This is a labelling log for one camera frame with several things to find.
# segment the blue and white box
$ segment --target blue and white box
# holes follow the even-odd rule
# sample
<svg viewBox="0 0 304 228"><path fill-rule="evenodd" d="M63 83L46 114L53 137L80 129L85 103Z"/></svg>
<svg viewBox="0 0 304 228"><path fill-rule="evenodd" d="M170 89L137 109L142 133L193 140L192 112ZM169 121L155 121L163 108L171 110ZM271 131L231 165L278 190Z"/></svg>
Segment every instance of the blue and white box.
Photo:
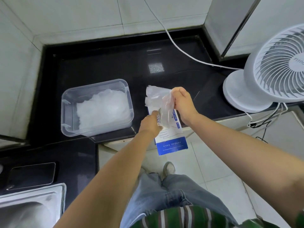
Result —
<svg viewBox="0 0 304 228"><path fill-rule="evenodd" d="M158 108L148 107L149 114L151 114L154 110L158 111ZM157 115L157 122L159 126L162 126L159 115ZM154 139L157 146L158 155L188 149L186 138L184 136L183 129L181 128L176 110L173 110L169 124L170 128L163 127L162 131L160 131L158 136Z"/></svg>

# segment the left hand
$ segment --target left hand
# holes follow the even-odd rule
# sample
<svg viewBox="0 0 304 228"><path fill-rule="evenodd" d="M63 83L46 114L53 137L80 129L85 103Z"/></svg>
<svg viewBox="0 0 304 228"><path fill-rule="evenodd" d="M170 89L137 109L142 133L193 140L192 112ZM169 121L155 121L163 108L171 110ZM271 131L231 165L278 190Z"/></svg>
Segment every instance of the left hand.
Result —
<svg viewBox="0 0 304 228"><path fill-rule="evenodd" d="M140 123L139 133L148 132L155 138L163 129L162 126L157 124L158 111L154 110L151 115L146 116Z"/></svg>

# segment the forearm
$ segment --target forearm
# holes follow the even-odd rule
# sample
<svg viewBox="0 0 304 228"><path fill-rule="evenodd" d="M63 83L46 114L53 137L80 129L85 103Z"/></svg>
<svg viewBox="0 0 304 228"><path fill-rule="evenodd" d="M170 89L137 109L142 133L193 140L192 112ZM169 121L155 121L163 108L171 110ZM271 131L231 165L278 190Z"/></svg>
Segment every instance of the forearm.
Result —
<svg viewBox="0 0 304 228"><path fill-rule="evenodd" d="M100 169L55 227L119 227L152 140L145 131L138 133Z"/></svg>
<svg viewBox="0 0 304 228"><path fill-rule="evenodd" d="M190 127L245 183L268 201L291 224L304 207L304 162L203 115Z"/></svg>

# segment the fan base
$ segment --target fan base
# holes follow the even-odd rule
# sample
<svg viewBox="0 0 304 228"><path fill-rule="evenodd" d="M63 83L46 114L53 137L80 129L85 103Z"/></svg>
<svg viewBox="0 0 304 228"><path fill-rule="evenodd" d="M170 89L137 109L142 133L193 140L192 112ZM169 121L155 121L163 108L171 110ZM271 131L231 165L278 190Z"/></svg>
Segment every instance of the fan base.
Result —
<svg viewBox="0 0 304 228"><path fill-rule="evenodd" d="M272 105L271 101L252 94L244 81L244 70L232 72L224 81L223 92L226 100L235 108L257 113Z"/></svg>

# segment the light blue jeans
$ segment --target light blue jeans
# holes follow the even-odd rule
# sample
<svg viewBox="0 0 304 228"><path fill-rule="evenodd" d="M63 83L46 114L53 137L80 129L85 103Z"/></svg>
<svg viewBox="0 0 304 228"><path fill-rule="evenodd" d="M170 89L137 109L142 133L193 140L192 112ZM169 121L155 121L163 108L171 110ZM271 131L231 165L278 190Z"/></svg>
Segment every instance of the light blue jeans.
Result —
<svg viewBox="0 0 304 228"><path fill-rule="evenodd" d="M171 207L198 205L227 217L237 225L236 220L223 202L196 184L186 175L168 175L163 181L159 174L142 174L133 193L120 228L129 228L135 222L156 211Z"/></svg>

